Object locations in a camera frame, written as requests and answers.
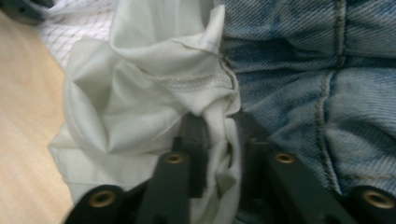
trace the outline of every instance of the black plastic part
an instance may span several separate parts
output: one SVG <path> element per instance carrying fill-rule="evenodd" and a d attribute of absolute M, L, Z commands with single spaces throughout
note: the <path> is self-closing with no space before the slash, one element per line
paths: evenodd
<path fill-rule="evenodd" d="M 32 2 L 43 6 L 43 7 L 53 7 L 53 2 L 52 0 L 32 0 Z"/>
<path fill-rule="evenodd" d="M 290 224 L 356 224 L 354 218 L 294 156 L 268 152 L 265 177 Z"/>
<path fill-rule="evenodd" d="M 347 197 L 346 207 L 361 224 L 396 223 L 396 198 L 382 189 L 355 187 Z"/>
<path fill-rule="evenodd" d="M 92 206 L 90 201 L 101 192 L 113 192 L 115 201 L 106 206 Z M 66 224 L 116 224 L 122 217 L 125 194 L 120 187 L 103 185 L 92 189 L 79 201 L 66 220 Z"/>
<path fill-rule="evenodd" d="M 136 224 L 187 224 L 190 221 L 189 156 L 162 155 L 137 214 Z"/>
<path fill-rule="evenodd" d="M 233 115 L 238 129 L 238 138 L 242 148 L 242 183 L 243 198 L 261 198 L 265 188 L 263 179 L 263 152 L 278 150 L 267 141 L 266 131 L 248 113 L 240 111 Z"/>
<path fill-rule="evenodd" d="M 140 204 L 149 185 L 149 180 L 126 192 L 126 200 L 118 223 L 134 224 Z"/>
<path fill-rule="evenodd" d="M 42 15 L 23 0 L 1 0 L 0 9 L 11 19 L 36 25 L 44 21 Z"/>
<path fill-rule="evenodd" d="M 201 198 L 206 188 L 208 141 L 205 120 L 188 114 L 183 119 L 180 137 L 174 139 L 173 151 L 190 156 L 190 197 Z"/>

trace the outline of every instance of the blue denim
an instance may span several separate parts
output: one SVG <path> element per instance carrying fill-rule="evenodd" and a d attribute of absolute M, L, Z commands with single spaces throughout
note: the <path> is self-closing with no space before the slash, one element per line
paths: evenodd
<path fill-rule="evenodd" d="M 270 140 L 328 189 L 396 195 L 396 1 L 215 2 L 242 107 Z M 259 218 L 241 211 L 235 222 Z"/>

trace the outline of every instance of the brass nut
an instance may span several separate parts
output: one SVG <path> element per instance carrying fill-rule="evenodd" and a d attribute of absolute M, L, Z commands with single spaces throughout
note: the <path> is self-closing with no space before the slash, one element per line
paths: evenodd
<path fill-rule="evenodd" d="M 89 204 L 91 207 L 106 207 L 116 201 L 116 193 L 111 190 L 103 190 L 93 194 Z"/>
<path fill-rule="evenodd" d="M 287 153 L 276 154 L 276 160 L 282 163 L 293 163 L 295 161 L 294 157 Z"/>
<path fill-rule="evenodd" d="M 170 154 L 165 158 L 165 160 L 169 163 L 180 163 L 184 161 L 184 157 L 179 154 Z"/>
<path fill-rule="evenodd" d="M 367 203 L 378 208 L 390 209 L 395 207 L 395 202 L 392 199 L 374 190 L 364 191 L 362 197 Z"/>

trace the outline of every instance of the wooden surface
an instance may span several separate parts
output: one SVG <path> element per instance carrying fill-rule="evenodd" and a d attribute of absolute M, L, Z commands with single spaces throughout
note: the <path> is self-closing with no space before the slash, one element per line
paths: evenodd
<path fill-rule="evenodd" d="M 0 223 L 62 223 L 71 208 L 47 144 L 63 122 L 64 71 L 32 27 L 0 12 Z"/>

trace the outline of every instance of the crumpled white cloth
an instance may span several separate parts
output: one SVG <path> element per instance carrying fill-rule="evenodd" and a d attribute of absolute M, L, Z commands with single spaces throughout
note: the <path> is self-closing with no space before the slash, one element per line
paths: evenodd
<path fill-rule="evenodd" d="M 224 7 L 212 7 L 209 0 L 120 0 L 109 41 L 73 47 L 65 123 L 49 149 L 75 201 L 98 185 L 130 189 L 150 178 L 192 112 L 208 124 L 210 153 L 208 187 L 191 200 L 191 223 L 232 223 L 240 151 L 230 116 L 240 100 L 219 59 Z"/>

